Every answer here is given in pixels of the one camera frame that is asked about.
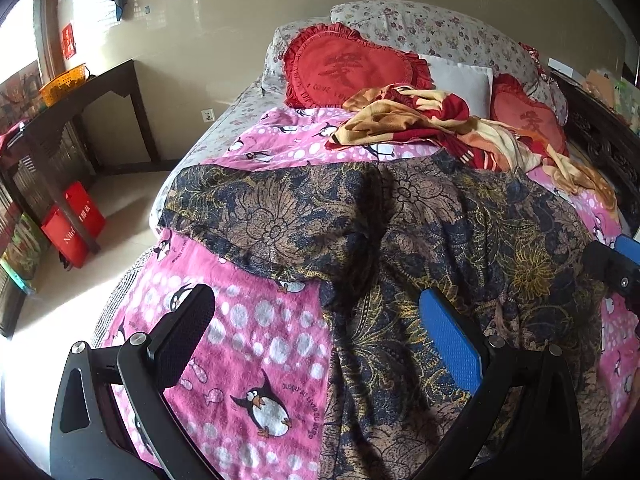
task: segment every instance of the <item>wooden side table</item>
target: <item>wooden side table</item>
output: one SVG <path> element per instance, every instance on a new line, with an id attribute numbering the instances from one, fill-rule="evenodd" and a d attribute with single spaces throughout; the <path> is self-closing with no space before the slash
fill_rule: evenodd
<path id="1" fill-rule="evenodd" d="M 118 174 L 172 170 L 178 160 L 161 160 L 160 158 L 146 116 L 145 105 L 142 101 L 138 77 L 136 76 L 135 63 L 132 59 L 89 79 L 82 86 L 69 92 L 60 101 L 37 115 L 7 143 L 7 147 L 0 156 L 0 178 L 23 211 L 34 220 L 38 219 L 12 178 L 12 171 L 17 167 L 17 162 L 28 157 L 33 165 L 31 169 L 41 176 L 51 199 L 60 208 L 60 211 L 62 211 L 65 218 L 78 232 L 92 253 L 97 253 L 100 247 L 66 202 L 65 190 L 62 189 L 56 173 L 49 164 L 49 154 L 45 146 L 51 143 L 52 137 L 60 136 L 62 128 L 73 119 L 75 119 L 74 122 L 81 125 L 82 121 L 79 118 L 82 110 L 107 92 L 114 92 L 121 97 L 131 97 L 136 120 L 140 127 L 140 134 L 145 143 L 150 161 L 105 167 L 96 159 L 86 132 L 83 128 L 79 128 L 78 136 L 95 171 L 104 174 Z"/>

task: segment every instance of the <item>yellow plastic basket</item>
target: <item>yellow plastic basket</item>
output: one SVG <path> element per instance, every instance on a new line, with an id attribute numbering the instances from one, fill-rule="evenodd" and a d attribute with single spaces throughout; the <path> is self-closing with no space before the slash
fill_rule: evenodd
<path id="1" fill-rule="evenodd" d="M 83 85 L 85 81 L 85 63 L 82 63 L 44 85 L 40 89 L 40 95 L 44 99 L 44 104 L 48 107 L 53 106 L 66 94 Z"/>

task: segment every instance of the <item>metal screw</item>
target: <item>metal screw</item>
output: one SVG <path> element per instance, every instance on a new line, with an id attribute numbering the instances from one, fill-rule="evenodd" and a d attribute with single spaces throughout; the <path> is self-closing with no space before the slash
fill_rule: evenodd
<path id="1" fill-rule="evenodd" d="M 502 348 L 504 346 L 504 339 L 499 335 L 489 336 L 489 344 L 494 348 Z"/>
<path id="2" fill-rule="evenodd" d="M 549 345 L 549 351 L 551 355 L 555 355 L 556 357 L 560 357 L 562 355 L 562 349 L 558 345 Z"/>
<path id="3" fill-rule="evenodd" d="M 78 341 L 77 343 L 74 343 L 73 346 L 71 347 L 71 353 L 79 354 L 81 352 L 84 352 L 85 348 L 86 348 L 86 345 L 84 344 L 84 341 Z"/>
<path id="4" fill-rule="evenodd" d="M 146 334 L 144 332 L 136 332 L 134 335 L 131 336 L 131 338 L 129 339 L 129 342 L 133 345 L 133 346 L 138 346 L 138 345 L 142 345 L 143 342 L 146 341 Z"/>

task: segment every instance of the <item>wooden bed frame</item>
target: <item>wooden bed frame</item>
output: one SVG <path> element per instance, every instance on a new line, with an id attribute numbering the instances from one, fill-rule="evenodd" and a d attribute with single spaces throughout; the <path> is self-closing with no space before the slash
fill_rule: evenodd
<path id="1" fill-rule="evenodd" d="M 558 72 L 569 118 L 564 132 L 614 184 L 618 207 L 631 227 L 640 227 L 640 138 L 601 102 Z"/>

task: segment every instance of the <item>red heart-shaped pillow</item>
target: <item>red heart-shaped pillow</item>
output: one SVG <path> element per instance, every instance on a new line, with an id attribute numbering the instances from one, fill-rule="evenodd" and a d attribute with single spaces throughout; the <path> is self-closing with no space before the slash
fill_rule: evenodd
<path id="1" fill-rule="evenodd" d="M 510 74 L 494 78 L 491 119 L 544 136 L 558 153 L 566 153 L 566 137 L 558 118 L 544 103 L 530 99 Z"/>
<path id="2" fill-rule="evenodd" d="M 339 108 L 363 88 L 392 83 L 433 87 L 425 60 L 363 40 L 341 23 L 302 30 L 287 49 L 284 70 L 285 104 L 293 108 Z"/>

